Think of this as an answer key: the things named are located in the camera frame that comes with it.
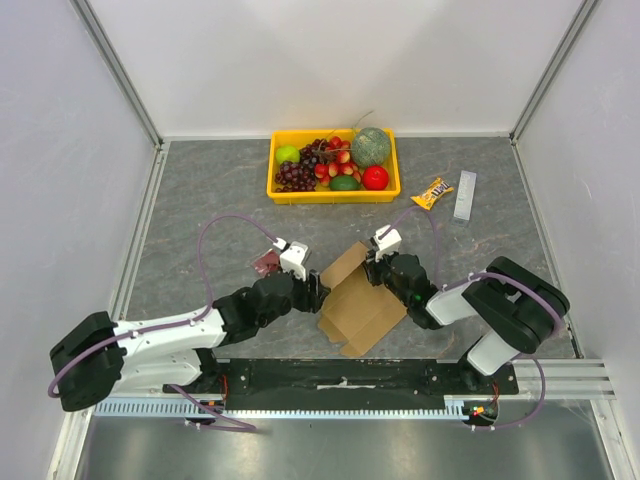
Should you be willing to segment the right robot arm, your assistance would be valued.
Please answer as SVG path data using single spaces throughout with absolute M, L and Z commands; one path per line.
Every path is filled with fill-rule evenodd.
M 398 252 L 367 252 L 369 283 L 384 286 L 419 327 L 437 330 L 477 316 L 489 327 L 457 363 L 467 392 L 483 392 L 494 374 L 522 354 L 533 355 L 564 326 L 570 301 L 559 289 L 511 259 L 500 256 L 466 280 L 437 288 L 418 257 Z

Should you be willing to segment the brown cardboard box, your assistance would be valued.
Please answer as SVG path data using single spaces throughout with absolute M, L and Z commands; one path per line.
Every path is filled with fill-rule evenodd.
M 367 252 L 363 243 L 354 243 L 320 276 L 330 293 L 318 327 L 349 358 L 365 355 L 406 316 L 406 307 L 391 292 L 369 283 L 363 266 Z

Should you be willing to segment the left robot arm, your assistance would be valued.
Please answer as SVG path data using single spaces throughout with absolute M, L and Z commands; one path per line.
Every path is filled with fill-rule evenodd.
M 211 392 L 220 371 L 200 352 L 251 339 L 293 310 L 317 313 L 330 291 L 316 271 L 305 279 L 278 271 L 183 314 L 116 322 L 105 311 L 92 313 L 50 350 L 47 394 L 74 412 L 120 389 L 176 384 Z

